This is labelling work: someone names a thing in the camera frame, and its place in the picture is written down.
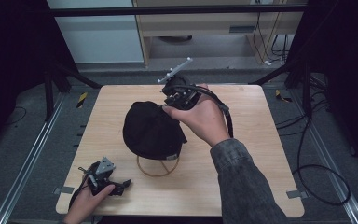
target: gray sleeve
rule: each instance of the gray sleeve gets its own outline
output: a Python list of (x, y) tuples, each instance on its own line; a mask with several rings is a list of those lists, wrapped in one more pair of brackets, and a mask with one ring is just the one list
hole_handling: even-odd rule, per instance
[(223, 141), (211, 149), (211, 156), (218, 173), (225, 224), (288, 222), (243, 143)]

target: wall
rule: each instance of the wall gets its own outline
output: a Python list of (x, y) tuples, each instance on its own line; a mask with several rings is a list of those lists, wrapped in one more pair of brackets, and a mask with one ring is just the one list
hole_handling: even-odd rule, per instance
[[(131, 0), (48, 0), (48, 4), (50, 8), (132, 7)], [(56, 21), (78, 67), (144, 62), (134, 16), (62, 17)]]

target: wooden tabletop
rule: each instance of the wooden tabletop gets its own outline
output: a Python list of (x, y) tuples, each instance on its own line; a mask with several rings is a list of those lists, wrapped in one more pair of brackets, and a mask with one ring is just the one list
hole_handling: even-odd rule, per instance
[[(110, 179), (122, 182), (132, 179), (122, 196), (108, 197), (95, 215), (136, 216), (221, 216), (217, 172), (210, 147), (184, 124), (181, 127), (187, 143), (183, 144), (176, 169), (163, 177), (145, 175), (138, 167), (136, 156), (123, 141), (124, 118), (132, 103), (152, 101), (164, 104), (161, 85), (104, 86), (89, 118), (79, 148), (65, 181), (66, 187), (78, 188), (83, 173), (106, 156), (115, 164)], [(281, 141), (269, 112), (264, 92), (253, 85), (210, 85), (229, 108), (234, 137), (242, 141), (254, 158), (255, 165), (266, 176), (275, 201), (289, 217), (301, 217), (304, 207), (299, 198), (289, 199), (286, 191), (296, 190)], [(140, 160), (141, 166), (154, 175), (164, 174), (160, 161)], [(171, 169), (175, 161), (164, 161)], [(72, 195), (62, 193), (56, 210), (68, 211)]]

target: black cap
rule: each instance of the black cap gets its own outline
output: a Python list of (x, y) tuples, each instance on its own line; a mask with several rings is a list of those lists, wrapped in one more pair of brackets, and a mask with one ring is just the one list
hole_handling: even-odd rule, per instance
[(132, 104), (124, 120), (123, 138), (134, 154), (160, 161), (178, 158), (186, 142), (179, 121), (150, 101)]

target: hand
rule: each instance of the hand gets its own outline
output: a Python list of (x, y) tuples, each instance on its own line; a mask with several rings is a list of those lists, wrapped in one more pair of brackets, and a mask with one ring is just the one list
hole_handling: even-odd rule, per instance
[(90, 187), (87, 186), (87, 181), (85, 181), (83, 189), (78, 193), (63, 222), (66, 224), (81, 223), (94, 212), (95, 208), (114, 188), (115, 185), (106, 186), (101, 192), (93, 196)]
[(229, 137), (223, 112), (208, 95), (202, 94), (196, 105), (190, 110), (178, 110), (171, 106), (162, 109), (173, 119), (182, 121), (193, 133), (211, 147)]

